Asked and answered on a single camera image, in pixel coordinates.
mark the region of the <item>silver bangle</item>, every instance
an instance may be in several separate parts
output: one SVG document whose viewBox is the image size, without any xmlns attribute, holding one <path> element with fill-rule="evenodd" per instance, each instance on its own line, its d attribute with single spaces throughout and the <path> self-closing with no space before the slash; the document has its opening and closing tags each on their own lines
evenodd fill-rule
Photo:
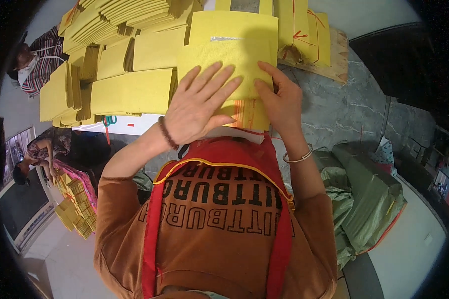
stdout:
<svg viewBox="0 0 449 299">
<path fill-rule="evenodd" d="M 313 145 L 311 143 L 308 143 L 308 147 L 309 147 L 309 152 L 307 154 L 305 154 L 304 156 L 301 156 L 301 159 L 296 160 L 296 161 L 286 160 L 286 156 L 288 155 L 288 152 L 286 152 L 283 156 L 283 161 L 288 164 L 291 164 L 291 163 L 297 163 L 297 162 L 306 160 L 307 158 L 311 157 L 311 154 L 313 153 Z"/>
</svg>

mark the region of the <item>red apron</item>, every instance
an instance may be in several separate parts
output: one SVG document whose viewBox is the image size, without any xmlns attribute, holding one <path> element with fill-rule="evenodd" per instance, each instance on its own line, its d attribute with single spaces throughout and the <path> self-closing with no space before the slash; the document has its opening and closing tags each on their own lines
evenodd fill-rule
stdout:
<svg viewBox="0 0 449 299">
<path fill-rule="evenodd" d="M 258 145 L 248 140 L 233 137 L 218 137 L 194 141 L 188 153 L 180 161 L 165 164 L 156 176 L 151 192 L 148 216 L 144 233 L 142 264 L 142 288 L 145 299 L 155 296 L 156 287 L 156 241 L 158 237 L 161 202 L 165 180 L 190 161 L 200 161 L 211 166 L 237 166 L 252 169 L 263 175 L 281 192 L 282 212 L 269 260 L 266 281 L 266 298 L 278 299 L 282 292 L 284 275 L 291 256 L 292 226 L 289 204 L 293 200 L 282 180 L 276 160 L 276 151 L 271 138 L 265 134 Z"/>
</svg>

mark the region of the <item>pink cloth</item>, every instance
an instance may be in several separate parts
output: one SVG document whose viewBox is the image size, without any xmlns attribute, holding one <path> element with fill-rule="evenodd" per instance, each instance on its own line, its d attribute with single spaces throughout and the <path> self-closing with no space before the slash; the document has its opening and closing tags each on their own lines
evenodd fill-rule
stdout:
<svg viewBox="0 0 449 299">
<path fill-rule="evenodd" d="M 93 185 L 91 185 L 90 177 L 86 173 L 76 170 L 58 159 L 53 159 L 53 162 L 55 168 L 65 171 L 65 173 L 72 179 L 79 179 L 82 182 L 88 200 L 96 213 L 98 200 L 97 195 L 95 194 L 95 189 L 93 188 Z"/>
</svg>

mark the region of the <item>bracelet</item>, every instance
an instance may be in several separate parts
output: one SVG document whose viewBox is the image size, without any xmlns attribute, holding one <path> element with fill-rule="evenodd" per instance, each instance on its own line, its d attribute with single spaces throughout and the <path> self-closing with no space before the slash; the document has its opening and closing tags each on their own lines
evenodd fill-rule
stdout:
<svg viewBox="0 0 449 299">
<path fill-rule="evenodd" d="M 176 142 L 173 141 L 173 139 L 171 139 L 171 136 L 169 135 L 169 132 L 168 132 L 168 130 L 166 129 L 166 126 L 165 126 L 165 117 L 163 117 L 163 116 L 158 117 L 158 123 L 159 123 L 159 125 L 160 125 L 160 129 L 161 129 L 161 131 L 163 132 L 163 135 L 165 136 L 165 139 L 166 139 L 167 143 L 169 144 L 169 146 L 170 146 L 173 150 L 177 151 L 178 148 L 179 148 L 179 146 L 178 146 L 178 144 L 176 144 Z"/>
<path fill-rule="evenodd" d="M 313 151 L 314 151 L 313 145 L 312 145 L 311 143 L 308 143 L 308 146 L 310 147 L 309 152 L 308 152 L 307 154 L 305 154 L 304 156 L 301 156 L 301 159 L 296 160 L 296 161 L 286 160 L 286 156 L 288 155 L 288 152 L 286 152 L 286 153 L 284 154 L 284 156 L 283 156 L 283 161 L 286 162 L 286 163 L 288 163 L 288 164 L 291 164 L 291 163 L 297 163 L 297 162 L 306 160 L 307 158 L 311 157 L 311 154 L 312 154 Z"/>
</svg>

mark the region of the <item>window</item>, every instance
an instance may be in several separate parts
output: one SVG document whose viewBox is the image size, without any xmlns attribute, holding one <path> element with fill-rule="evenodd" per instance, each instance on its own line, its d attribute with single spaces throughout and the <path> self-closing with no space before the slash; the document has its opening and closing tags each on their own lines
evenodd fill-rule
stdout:
<svg viewBox="0 0 449 299">
<path fill-rule="evenodd" d="M 0 190 L 13 181 L 13 168 L 18 162 L 24 159 L 25 153 L 27 152 L 27 145 L 33 138 L 33 128 L 28 128 L 5 142 L 5 173 L 3 176 L 3 185 L 0 187 Z"/>
</svg>

